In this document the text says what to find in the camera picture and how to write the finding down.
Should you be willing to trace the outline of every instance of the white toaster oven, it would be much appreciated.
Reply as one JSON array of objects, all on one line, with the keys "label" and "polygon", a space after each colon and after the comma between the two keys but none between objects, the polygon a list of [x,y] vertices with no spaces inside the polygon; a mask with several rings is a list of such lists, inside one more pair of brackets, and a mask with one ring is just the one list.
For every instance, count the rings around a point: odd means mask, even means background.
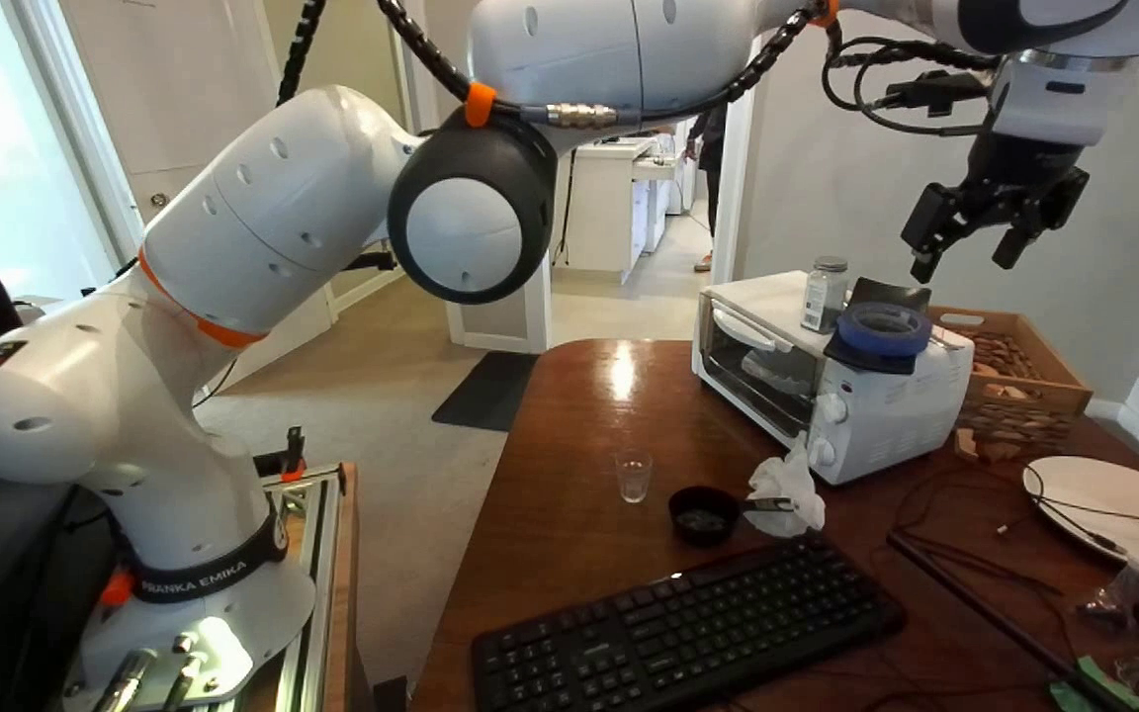
[{"label": "white toaster oven", "polygon": [[827,359],[800,330],[806,272],[727,282],[698,292],[693,372],[769,438],[806,438],[822,483],[851,483],[938,451],[968,389],[972,346],[931,330],[913,372],[856,372]]}]

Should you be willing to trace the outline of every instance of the orange ring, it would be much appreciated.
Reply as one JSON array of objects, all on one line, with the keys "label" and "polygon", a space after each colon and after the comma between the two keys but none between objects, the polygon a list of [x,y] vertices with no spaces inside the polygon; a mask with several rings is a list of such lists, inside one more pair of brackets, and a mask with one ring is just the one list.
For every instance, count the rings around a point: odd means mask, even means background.
[{"label": "orange ring", "polygon": [[465,125],[485,125],[494,112],[499,88],[491,82],[469,82],[462,98],[462,123]]},{"label": "orange ring", "polygon": [[129,570],[115,566],[97,591],[97,608],[122,608],[129,599],[135,599],[135,579]]},{"label": "orange ring", "polygon": [[304,479],[304,464],[282,471],[282,483],[300,483]]},{"label": "orange ring", "polygon": [[843,0],[817,0],[817,16],[811,23],[834,28],[843,13]]},{"label": "orange ring", "polygon": [[[136,252],[136,269],[147,272],[147,282],[154,285],[154,290],[162,290],[171,299],[175,299],[175,292],[162,285],[162,276],[151,269],[151,260],[147,260],[147,252]],[[238,332],[238,330],[225,330],[225,324],[213,324],[213,322],[201,322],[201,315],[193,315],[198,322],[198,332],[206,332],[208,340],[216,340],[216,346],[225,346],[225,350],[247,350],[247,346],[255,346],[263,332]]]}]

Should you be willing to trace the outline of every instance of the plate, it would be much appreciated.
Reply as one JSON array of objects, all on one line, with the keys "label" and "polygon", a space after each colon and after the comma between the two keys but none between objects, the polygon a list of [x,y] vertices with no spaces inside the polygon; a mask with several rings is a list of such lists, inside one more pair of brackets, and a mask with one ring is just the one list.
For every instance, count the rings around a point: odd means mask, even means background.
[{"label": "plate", "polygon": [[1018,471],[1042,518],[1116,563],[1139,566],[1139,471],[1103,459],[1030,459]]}]

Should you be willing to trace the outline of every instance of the toaster oven door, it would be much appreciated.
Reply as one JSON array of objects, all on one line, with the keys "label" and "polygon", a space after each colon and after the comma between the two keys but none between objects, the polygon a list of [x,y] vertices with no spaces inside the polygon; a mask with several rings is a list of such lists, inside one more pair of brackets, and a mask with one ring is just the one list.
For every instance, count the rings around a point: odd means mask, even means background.
[{"label": "toaster oven door", "polygon": [[698,299],[697,350],[709,380],[793,438],[811,422],[822,355],[715,295]]}]

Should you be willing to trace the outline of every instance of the wooden desk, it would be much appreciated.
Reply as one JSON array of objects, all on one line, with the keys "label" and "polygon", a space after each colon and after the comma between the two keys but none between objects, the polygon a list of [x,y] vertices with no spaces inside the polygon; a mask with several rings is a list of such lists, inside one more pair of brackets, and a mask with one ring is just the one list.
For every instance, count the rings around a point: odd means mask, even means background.
[{"label": "wooden desk", "polygon": [[[655,483],[641,505],[626,505],[607,476],[607,451],[632,444],[655,459]],[[1055,451],[1139,466],[1119,438],[1091,422],[1074,429],[1074,438],[1055,444]],[[686,550],[673,538],[664,502],[693,483],[746,493],[746,476],[768,456],[780,456],[780,447],[686,372],[684,340],[585,340],[546,352],[499,459],[412,710],[469,710],[469,642],[485,629],[761,545],[761,535],[739,526],[715,550]],[[1071,607],[1103,586],[1116,566],[1053,535],[1018,493],[1016,471],[1018,464],[985,466],[938,451],[854,485],[822,492],[829,502],[827,538],[866,566],[905,607],[908,620],[876,644],[746,687],[735,703],[866,710],[883,695],[913,695],[905,703],[920,695],[929,710],[1042,710],[1042,684],[1055,674],[884,542],[889,532],[908,532],[976,550],[996,566],[1025,566],[1061,593],[1038,600],[1030,586],[959,566],[946,570],[1061,659],[1107,644],[1071,620]]]}]

